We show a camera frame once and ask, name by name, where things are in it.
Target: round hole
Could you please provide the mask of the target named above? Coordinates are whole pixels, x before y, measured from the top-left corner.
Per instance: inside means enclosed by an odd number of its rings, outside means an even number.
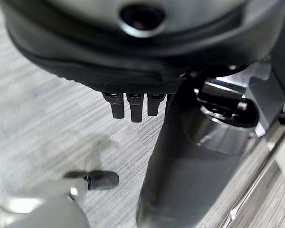
[[[162,10],[147,5],[132,5],[122,9],[121,19],[128,26],[140,31],[157,29],[164,21]]]

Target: silver metal rod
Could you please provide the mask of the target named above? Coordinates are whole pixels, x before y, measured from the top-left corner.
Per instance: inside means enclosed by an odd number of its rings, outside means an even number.
[[[261,182],[261,180],[265,176],[270,165],[274,162],[274,160],[272,158],[277,153],[277,151],[279,150],[284,139],[285,139],[285,131],[283,132],[282,136],[276,142],[274,148],[271,150],[271,152],[267,155],[265,160],[262,162],[260,168],[256,172],[256,175],[253,179],[253,182],[249,185],[249,187],[246,189],[246,191],[243,193],[243,195],[239,198],[237,203],[234,205],[232,210],[229,212],[229,214],[227,215],[227,217],[225,218],[225,220],[221,224],[220,228],[230,228],[234,224],[234,222],[238,218],[238,215],[241,213],[241,211],[244,209],[244,206],[247,204],[249,198],[256,191],[259,183]]]

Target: black rubber foot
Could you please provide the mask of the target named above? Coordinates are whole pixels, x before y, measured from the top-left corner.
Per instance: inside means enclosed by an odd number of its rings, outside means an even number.
[[[71,171],[64,178],[84,178],[89,183],[89,190],[109,190],[119,184],[119,176],[112,171]]]

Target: gray carpet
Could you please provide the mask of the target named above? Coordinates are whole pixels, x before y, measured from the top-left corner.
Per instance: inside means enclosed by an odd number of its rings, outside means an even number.
[[[70,170],[112,170],[120,175],[119,187],[90,192],[84,211],[93,228],[136,227],[136,203],[163,108],[154,118],[144,106],[143,122],[136,124],[126,104],[125,119],[113,119],[99,92],[51,75],[22,57],[0,14],[0,201],[8,192],[58,179]],[[199,227],[217,227],[268,153],[260,151],[243,164]],[[285,179],[277,176],[260,216],[242,227],[285,228]]]

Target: black plastic clip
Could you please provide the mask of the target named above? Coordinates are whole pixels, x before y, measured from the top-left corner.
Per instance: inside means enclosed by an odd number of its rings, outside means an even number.
[[[124,94],[103,93],[107,102],[110,103],[114,119],[124,119]]]
[[[127,94],[133,123],[140,123],[143,120],[143,96],[144,94]]]
[[[148,94],[148,116],[157,116],[160,103],[166,94]]]

